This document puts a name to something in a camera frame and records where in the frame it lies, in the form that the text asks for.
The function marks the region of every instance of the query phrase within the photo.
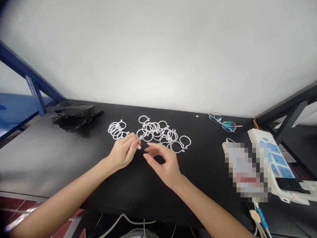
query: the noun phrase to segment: blue metal frame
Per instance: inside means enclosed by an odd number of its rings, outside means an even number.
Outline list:
[[[48,106],[56,106],[56,103],[54,101],[51,101],[50,103],[48,103],[46,105]],[[5,135],[0,137],[0,141],[2,141],[3,139],[7,138],[9,135],[11,135],[13,132],[19,130],[19,131],[24,131],[25,129],[22,128],[22,126],[24,126],[27,122],[29,122],[31,119],[33,119],[34,117],[36,117],[39,114],[39,112],[35,112],[33,113],[31,116],[29,116],[28,118],[26,118],[24,121],[22,121],[21,123],[19,123],[18,125],[15,126],[15,128],[13,130],[10,130],[9,132],[7,132]]]
[[[65,98],[58,91],[56,91],[43,78],[41,78],[30,66],[28,66],[1,41],[0,60],[23,78],[26,78],[26,76],[31,78],[33,85],[36,84],[39,90],[44,92],[56,102],[65,100]]]
[[[39,87],[29,76],[25,76],[25,80],[27,81],[27,84],[29,85],[29,88],[31,90],[31,93],[35,99],[36,106],[39,110],[39,114],[41,116],[44,116],[47,113],[45,103],[43,101],[41,92],[39,90]]]

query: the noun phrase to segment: power strip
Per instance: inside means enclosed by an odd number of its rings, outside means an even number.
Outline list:
[[[303,199],[297,195],[297,193],[292,193],[284,189],[280,189],[275,178],[295,178],[291,168],[289,167],[287,161],[285,160],[282,152],[278,148],[273,136],[269,132],[251,129],[248,131],[250,141],[253,147],[264,156],[264,161],[267,163],[268,171],[271,173],[271,188],[272,194],[280,197],[283,202],[290,203],[300,203],[309,205],[307,199]]]

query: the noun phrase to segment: red floor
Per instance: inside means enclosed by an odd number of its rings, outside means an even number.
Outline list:
[[[7,226],[14,221],[22,220],[41,204],[41,202],[0,197],[0,218]],[[63,238],[73,219],[82,211],[83,209],[78,209],[78,211],[52,236],[52,238]],[[80,238],[85,238],[84,231],[82,231]]]

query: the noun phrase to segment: pile of white rings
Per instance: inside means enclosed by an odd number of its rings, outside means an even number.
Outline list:
[[[146,118],[145,122],[140,121],[142,117]],[[169,129],[169,125],[166,123],[166,121],[150,122],[150,118],[143,115],[139,117],[139,122],[142,124],[142,129],[137,131],[136,136],[139,137],[140,140],[150,142],[154,139],[156,141],[159,141],[161,144],[167,144],[167,148],[171,150],[173,150],[173,144],[178,143],[181,146],[182,150],[175,153],[185,152],[185,149],[187,149],[188,146],[192,143],[187,136],[181,136],[179,138],[179,141],[177,141],[178,134],[176,133],[176,130]],[[183,137],[186,137],[189,140],[189,144],[186,146],[181,142],[181,138]]]
[[[122,121],[122,119],[119,122],[113,122],[110,124],[108,128],[108,132],[112,135],[112,138],[114,140],[122,139],[125,135],[129,135],[130,132],[124,132],[123,130],[126,128],[126,123]]]

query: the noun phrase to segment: black table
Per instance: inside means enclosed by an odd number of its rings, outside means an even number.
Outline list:
[[[64,101],[58,106],[73,103],[79,102]],[[192,144],[185,153],[177,155],[181,172],[247,229],[254,230],[249,213],[239,202],[232,187],[221,146],[226,138],[236,142],[249,141],[247,131],[253,128],[251,119],[224,116],[224,120],[243,125],[237,128],[235,134],[226,132],[205,114],[106,103],[90,104],[101,108],[104,113],[78,133],[66,133],[52,127],[52,114],[48,113],[3,147],[0,150],[0,191],[17,198],[24,196],[25,199],[28,199],[26,195],[36,200],[53,196],[109,154],[115,142],[107,132],[110,123],[122,119],[127,123],[125,131],[136,132],[141,128],[139,116],[146,115],[153,122],[167,121],[179,136],[191,138]],[[133,161],[106,179],[82,208],[202,227],[190,209],[147,164],[142,156],[146,147],[143,141],[142,149],[136,152]],[[271,203],[261,207],[272,233],[308,237],[301,231],[301,226],[306,226],[308,234],[317,235],[313,224],[317,220],[316,204],[285,204],[273,196]],[[300,216],[292,211],[300,213],[302,219],[298,219]]]

